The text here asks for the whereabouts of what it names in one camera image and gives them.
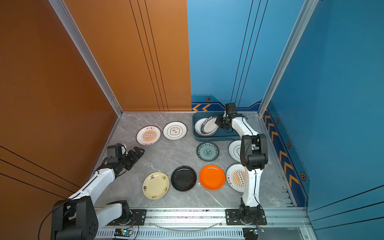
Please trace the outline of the white plate dark rim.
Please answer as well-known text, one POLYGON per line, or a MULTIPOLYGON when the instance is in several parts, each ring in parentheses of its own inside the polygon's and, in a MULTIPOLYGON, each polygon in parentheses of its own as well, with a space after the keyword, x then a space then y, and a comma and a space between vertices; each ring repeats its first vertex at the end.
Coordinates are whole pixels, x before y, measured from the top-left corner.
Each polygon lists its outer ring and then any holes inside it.
POLYGON ((210 135, 213 135, 217 130, 218 126, 215 124, 215 121, 217 120, 217 117, 209 117, 202 125, 202 132, 210 133, 210 135))

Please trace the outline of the teal patterned plate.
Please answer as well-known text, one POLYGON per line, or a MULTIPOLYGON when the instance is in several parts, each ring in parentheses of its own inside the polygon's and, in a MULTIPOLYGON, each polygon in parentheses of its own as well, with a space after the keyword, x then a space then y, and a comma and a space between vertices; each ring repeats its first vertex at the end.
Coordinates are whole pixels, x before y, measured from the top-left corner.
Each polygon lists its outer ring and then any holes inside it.
POLYGON ((197 147, 197 156, 205 162, 216 160, 219 154, 219 148, 214 143, 204 142, 197 147))

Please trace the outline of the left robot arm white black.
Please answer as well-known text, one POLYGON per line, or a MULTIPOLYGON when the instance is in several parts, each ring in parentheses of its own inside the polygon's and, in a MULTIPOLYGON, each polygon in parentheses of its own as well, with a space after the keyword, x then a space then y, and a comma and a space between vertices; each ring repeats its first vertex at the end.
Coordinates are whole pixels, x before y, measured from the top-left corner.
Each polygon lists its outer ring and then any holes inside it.
POLYGON ((146 211, 132 211, 126 200, 114 201, 100 211, 94 204, 104 190, 118 177, 132 169, 145 150, 127 150, 123 144, 108 147, 108 157, 94 171, 91 179, 67 200, 58 201, 50 213, 52 240, 93 240, 100 229, 110 223, 139 228, 146 211))

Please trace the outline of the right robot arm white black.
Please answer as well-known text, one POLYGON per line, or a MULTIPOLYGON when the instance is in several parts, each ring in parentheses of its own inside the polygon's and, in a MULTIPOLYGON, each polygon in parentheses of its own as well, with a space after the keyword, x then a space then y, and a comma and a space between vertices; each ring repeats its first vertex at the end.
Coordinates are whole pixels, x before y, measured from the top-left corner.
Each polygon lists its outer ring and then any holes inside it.
POLYGON ((245 191, 237 216, 246 225, 267 224, 265 211, 260 203, 261 176, 268 164, 267 137, 255 131, 246 117, 239 114, 234 103, 226 104, 225 112, 216 120, 225 130, 233 129, 241 137, 240 160, 245 168, 245 191))

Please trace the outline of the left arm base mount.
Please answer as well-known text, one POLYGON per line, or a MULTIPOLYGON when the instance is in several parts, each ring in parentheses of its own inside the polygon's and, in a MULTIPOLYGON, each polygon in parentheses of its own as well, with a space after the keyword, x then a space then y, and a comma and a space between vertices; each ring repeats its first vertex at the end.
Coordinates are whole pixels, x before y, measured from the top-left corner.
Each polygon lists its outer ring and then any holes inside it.
POLYGON ((129 219, 125 219, 123 217, 120 217, 116 220, 113 220, 107 226, 143 226, 146 221, 147 216, 147 210, 145 209, 133 209, 130 210, 131 217, 129 219))

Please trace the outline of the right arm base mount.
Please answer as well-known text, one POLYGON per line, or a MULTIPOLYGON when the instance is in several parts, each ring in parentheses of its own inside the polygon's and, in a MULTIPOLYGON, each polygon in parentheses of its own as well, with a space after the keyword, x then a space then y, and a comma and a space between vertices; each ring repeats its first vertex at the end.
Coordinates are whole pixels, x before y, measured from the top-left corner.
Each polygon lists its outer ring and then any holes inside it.
POLYGON ((241 212, 240 209, 225 210, 226 224, 228 226, 235 225, 259 225, 266 226, 267 217, 263 210, 255 210, 253 212, 241 212))

